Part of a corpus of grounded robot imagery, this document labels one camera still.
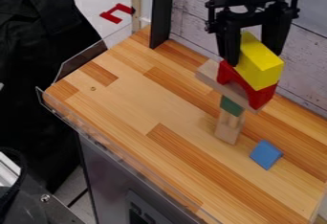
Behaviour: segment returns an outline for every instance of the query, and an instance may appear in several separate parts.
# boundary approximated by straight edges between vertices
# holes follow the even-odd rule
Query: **black bag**
[[[72,130],[39,104],[35,86],[49,87],[62,62],[100,40],[74,0],[0,0],[0,146],[23,152],[46,182],[64,179],[78,154]]]

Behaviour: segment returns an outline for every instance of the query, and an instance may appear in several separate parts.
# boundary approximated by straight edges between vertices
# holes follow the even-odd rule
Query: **wood grain tabletop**
[[[226,144],[213,135],[221,96],[194,75],[207,57],[148,39],[132,35],[44,100],[208,223],[309,223],[325,194],[327,121],[276,95]],[[284,152],[268,171],[249,157],[262,139]]]

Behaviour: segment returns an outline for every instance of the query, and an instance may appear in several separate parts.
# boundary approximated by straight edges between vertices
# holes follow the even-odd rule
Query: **clear acrylic panel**
[[[60,81],[67,75],[71,74],[74,70],[78,69],[88,61],[92,60],[96,56],[110,50],[116,44],[122,42],[132,34],[131,25],[122,27],[120,30],[114,32],[103,38],[98,43],[90,46],[83,52],[73,56],[69,60],[62,63],[61,68],[54,80],[54,82]],[[162,196],[169,198],[171,202],[175,203],[181,211],[197,218],[199,223],[220,223],[210,213],[198,206],[194,201],[184,196],[181,192],[171,186],[163,178],[158,176],[155,172],[149,169],[147,166],[140,163],[124,148],[120,147],[114,141],[109,140],[105,135],[98,131],[91,124],[79,117],[72,109],[67,105],[57,100],[53,96],[45,93],[40,88],[36,87],[36,93],[39,102],[60,120],[65,122],[76,132],[86,138],[90,143],[103,147],[107,154],[110,154],[118,163],[124,164],[125,168],[128,168],[130,172],[136,172],[135,175],[142,179],[146,184],[150,185],[152,189],[156,190]]]

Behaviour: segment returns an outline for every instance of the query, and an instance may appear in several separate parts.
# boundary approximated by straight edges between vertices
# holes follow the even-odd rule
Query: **green block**
[[[244,108],[242,106],[236,104],[234,101],[225,96],[223,96],[220,101],[220,107],[235,117],[240,117],[244,112]]]

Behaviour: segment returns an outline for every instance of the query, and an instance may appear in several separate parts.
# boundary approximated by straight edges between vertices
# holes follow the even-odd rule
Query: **block tower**
[[[222,94],[215,136],[234,145],[245,110],[258,113],[273,98],[284,62],[249,32],[243,32],[238,64],[207,61],[196,77]]]

